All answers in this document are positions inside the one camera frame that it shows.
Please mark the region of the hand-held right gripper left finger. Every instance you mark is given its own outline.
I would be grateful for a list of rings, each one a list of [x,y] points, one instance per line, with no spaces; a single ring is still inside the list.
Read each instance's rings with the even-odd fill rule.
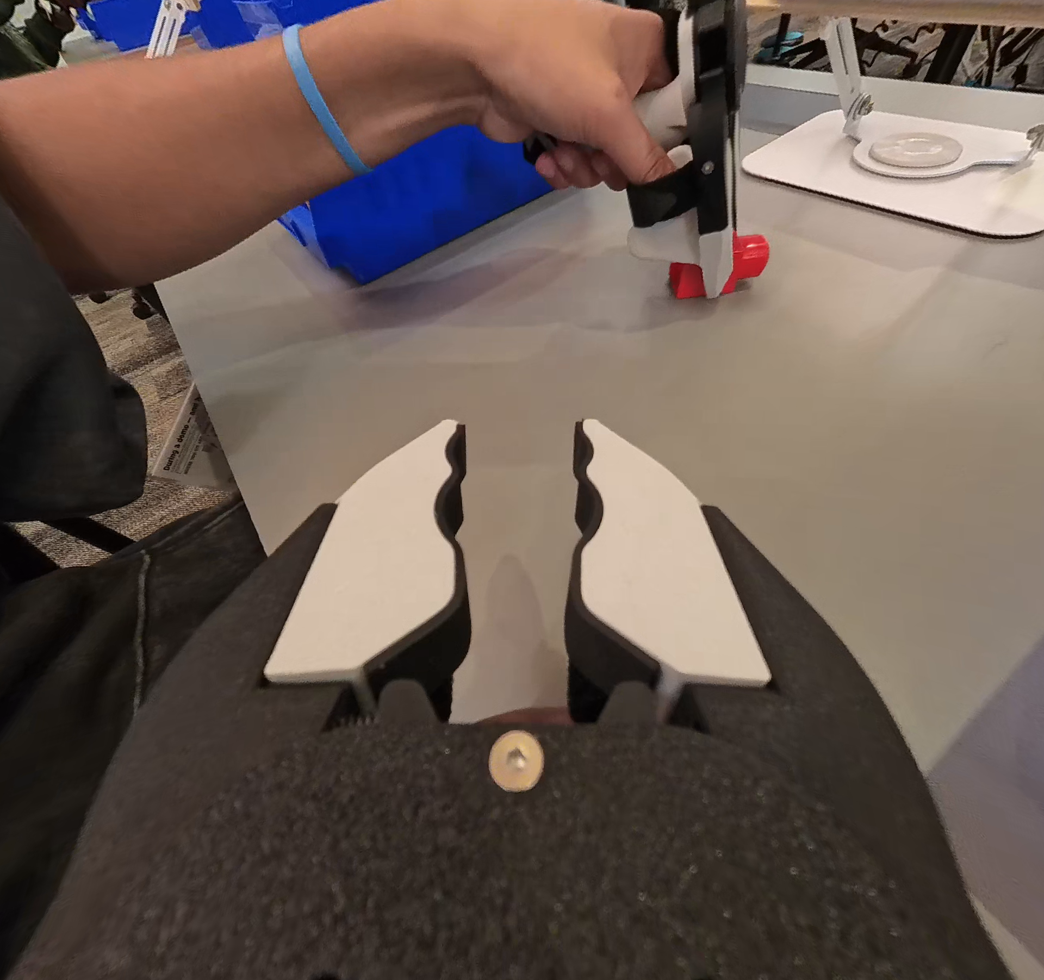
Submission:
[[[472,638],[459,531],[466,427],[446,419],[333,504],[268,662],[274,687],[342,687],[358,716],[392,683],[422,688],[442,723]]]

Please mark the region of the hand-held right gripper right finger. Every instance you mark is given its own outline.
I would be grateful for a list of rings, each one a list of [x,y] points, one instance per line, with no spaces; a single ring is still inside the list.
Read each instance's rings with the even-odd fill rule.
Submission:
[[[694,713],[698,687],[770,689],[764,651],[693,492],[592,418],[574,427],[572,472],[571,721],[596,723],[625,685],[649,690],[667,722]]]

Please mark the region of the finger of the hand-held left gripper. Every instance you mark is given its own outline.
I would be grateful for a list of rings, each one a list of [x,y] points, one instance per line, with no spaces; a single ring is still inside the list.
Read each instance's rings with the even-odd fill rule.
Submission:
[[[627,233],[632,257],[667,263],[699,263],[699,235],[686,226],[633,227]]]
[[[705,298],[714,300],[736,288],[736,231],[732,226],[698,236],[698,266]]]

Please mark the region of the small red toy block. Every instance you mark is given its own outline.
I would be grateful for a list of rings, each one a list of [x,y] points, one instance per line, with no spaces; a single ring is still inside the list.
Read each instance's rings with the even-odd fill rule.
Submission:
[[[733,239],[733,269],[721,295],[733,294],[740,283],[758,278],[767,267],[771,248],[759,234],[738,235]],[[697,265],[673,262],[669,266],[668,284],[673,298],[709,297],[703,269]]]

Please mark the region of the grey desk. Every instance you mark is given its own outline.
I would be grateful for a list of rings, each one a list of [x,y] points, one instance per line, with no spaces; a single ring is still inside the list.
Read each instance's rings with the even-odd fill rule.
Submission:
[[[623,196],[554,193],[358,287],[275,223],[159,286],[268,551],[379,460],[467,427],[471,651],[452,718],[565,703],[574,425],[600,420],[843,638],[948,807],[983,746],[1042,837],[1042,242],[977,243],[745,180],[772,247],[676,301]]]

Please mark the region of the person's left hand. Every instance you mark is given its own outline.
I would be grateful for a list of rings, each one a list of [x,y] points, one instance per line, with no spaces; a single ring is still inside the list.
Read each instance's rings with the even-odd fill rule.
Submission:
[[[452,0],[468,78],[455,122],[501,144],[544,134],[555,190],[622,191],[675,171],[634,101],[664,88],[664,30],[650,12],[593,0]]]

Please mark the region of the blue wristband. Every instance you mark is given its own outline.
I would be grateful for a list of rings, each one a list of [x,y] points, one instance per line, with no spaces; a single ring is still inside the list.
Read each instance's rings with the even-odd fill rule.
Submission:
[[[306,61],[302,44],[302,30],[299,24],[293,24],[281,32],[284,57],[294,76],[297,91],[349,175],[351,178],[368,175],[372,169],[358,156],[320,92]]]

